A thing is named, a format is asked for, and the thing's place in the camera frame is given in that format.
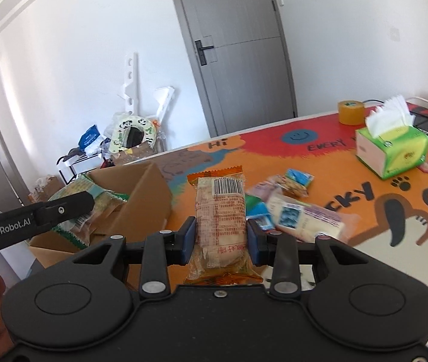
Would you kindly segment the white snack bar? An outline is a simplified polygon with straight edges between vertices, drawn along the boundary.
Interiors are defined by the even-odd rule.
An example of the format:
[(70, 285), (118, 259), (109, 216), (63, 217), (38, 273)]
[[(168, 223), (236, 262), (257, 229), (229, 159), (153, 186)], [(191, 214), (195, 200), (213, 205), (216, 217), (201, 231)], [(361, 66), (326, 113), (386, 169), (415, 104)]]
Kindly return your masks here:
[(346, 242), (360, 222), (357, 214), (335, 212), (284, 195), (271, 195), (266, 206), (278, 230), (306, 243), (323, 235)]

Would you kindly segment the orange snack bar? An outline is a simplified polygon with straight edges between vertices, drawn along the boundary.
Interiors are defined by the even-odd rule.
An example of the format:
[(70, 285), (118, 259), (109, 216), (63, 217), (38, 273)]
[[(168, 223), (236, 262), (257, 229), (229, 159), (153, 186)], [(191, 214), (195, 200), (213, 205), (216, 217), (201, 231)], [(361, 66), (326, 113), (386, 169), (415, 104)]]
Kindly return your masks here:
[(196, 238), (188, 285), (260, 284), (247, 251), (245, 178), (240, 166), (192, 173)]

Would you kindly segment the pink wrapped snack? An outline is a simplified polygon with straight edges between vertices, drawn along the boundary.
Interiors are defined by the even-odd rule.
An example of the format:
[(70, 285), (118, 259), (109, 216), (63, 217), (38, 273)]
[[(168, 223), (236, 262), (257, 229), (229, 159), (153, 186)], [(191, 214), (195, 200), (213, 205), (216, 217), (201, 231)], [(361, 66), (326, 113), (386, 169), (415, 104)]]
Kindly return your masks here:
[(269, 197), (277, 190), (278, 186), (269, 181), (263, 181), (247, 189), (246, 193), (250, 196), (259, 198), (266, 202)]

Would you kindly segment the cardboard box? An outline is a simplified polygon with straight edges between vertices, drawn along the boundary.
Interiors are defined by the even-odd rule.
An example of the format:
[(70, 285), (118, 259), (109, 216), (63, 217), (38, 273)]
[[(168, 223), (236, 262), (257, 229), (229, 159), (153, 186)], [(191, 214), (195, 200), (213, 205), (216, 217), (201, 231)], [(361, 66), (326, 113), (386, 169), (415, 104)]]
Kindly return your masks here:
[[(113, 211), (91, 236), (91, 244), (114, 234), (128, 243), (144, 240), (166, 228), (172, 209), (172, 193), (159, 167), (152, 162), (108, 167), (87, 176), (98, 186), (128, 196), (122, 207)], [(29, 249), (44, 267), (49, 267), (81, 249), (55, 231), (31, 239)]]

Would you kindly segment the blue yellow snack packet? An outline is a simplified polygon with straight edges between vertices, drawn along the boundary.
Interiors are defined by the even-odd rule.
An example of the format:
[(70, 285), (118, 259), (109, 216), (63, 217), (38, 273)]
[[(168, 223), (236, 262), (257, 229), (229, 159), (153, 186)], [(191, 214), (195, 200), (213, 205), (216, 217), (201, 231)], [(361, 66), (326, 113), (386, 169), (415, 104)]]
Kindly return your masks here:
[(309, 173), (290, 168), (284, 175), (270, 176), (268, 181), (285, 196), (306, 198), (309, 195), (308, 188), (314, 181), (314, 177)]

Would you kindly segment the black metal shoe rack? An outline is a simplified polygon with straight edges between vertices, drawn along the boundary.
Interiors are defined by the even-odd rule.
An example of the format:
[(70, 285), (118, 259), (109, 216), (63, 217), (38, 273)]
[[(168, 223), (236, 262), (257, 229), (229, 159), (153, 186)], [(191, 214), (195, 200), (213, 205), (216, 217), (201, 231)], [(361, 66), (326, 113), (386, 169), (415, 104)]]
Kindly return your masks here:
[(82, 153), (78, 148), (72, 149), (57, 160), (56, 167), (63, 183), (68, 185), (78, 175), (88, 173), (100, 167), (103, 158), (99, 154)]

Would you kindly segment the colourful cartoon table mat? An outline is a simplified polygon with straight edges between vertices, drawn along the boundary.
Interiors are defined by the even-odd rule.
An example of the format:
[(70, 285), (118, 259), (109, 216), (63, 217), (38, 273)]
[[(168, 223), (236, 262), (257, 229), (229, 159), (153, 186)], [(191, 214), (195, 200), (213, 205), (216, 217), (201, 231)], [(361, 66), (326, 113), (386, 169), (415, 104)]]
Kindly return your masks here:
[(190, 173), (242, 166), (248, 186), (290, 168), (313, 176), (308, 201), (359, 219), (353, 244), (428, 284), (428, 173), (380, 179), (355, 155), (354, 128), (319, 114), (216, 137), (152, 157), (172, 195), (168, 226), (194, 211)]

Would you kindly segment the blue plastic bag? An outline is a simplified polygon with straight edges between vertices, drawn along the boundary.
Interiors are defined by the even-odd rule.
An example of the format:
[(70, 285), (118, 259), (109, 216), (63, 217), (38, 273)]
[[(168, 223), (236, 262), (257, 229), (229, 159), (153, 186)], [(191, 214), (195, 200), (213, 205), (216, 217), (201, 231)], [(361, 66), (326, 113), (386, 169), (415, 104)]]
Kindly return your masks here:
[(78, 142), (78, 148), (80, 151), (85, 152), (86, 148), (93, 144), (100, 137), (99, 130), (94, 124), (89, 127), (80, 137)]

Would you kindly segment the green tissue box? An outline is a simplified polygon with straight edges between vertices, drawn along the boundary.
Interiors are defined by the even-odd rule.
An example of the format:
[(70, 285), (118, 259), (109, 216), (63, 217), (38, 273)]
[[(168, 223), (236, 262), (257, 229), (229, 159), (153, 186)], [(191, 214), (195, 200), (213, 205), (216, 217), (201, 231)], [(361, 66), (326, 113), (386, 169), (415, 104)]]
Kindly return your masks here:
[(423, 164), (428, 135), (414, 127), (414, 120), (403, 96), (384, 100), (355, 131), (358, 160), (383, 180)]

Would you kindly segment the yellow tape roll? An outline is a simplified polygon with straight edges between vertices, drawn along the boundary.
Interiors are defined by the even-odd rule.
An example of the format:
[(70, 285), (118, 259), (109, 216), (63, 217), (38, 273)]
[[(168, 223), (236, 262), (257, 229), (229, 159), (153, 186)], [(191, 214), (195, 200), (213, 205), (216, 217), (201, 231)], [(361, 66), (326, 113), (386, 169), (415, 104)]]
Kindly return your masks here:
[(364, 103), (357, 100), (342, 100), (338, 103), (338, 120), (346, 126), (360, 126), (365, 120)]

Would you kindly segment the grey door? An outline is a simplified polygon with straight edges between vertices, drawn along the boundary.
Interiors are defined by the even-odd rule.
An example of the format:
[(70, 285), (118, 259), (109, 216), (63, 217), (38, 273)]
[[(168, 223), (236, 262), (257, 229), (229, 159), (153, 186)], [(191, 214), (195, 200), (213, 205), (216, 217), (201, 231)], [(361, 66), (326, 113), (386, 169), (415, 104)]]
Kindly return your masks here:
[[(173, 0), (211, 136), (297, 115), (275, 0)], [(194, 46), (215, 48), (199, 64)]]

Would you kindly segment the white plastic bracket board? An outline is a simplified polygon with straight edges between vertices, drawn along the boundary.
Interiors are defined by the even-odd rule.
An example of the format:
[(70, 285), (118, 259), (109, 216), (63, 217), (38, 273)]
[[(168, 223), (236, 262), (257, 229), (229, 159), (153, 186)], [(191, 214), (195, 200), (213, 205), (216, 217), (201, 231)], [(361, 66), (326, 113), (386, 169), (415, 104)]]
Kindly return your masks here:
[(136, 52), (129, 52), (124, 59), (123, 84), (119, 93), (128, 114), (138, 114), (138, 78), (138, 55)]

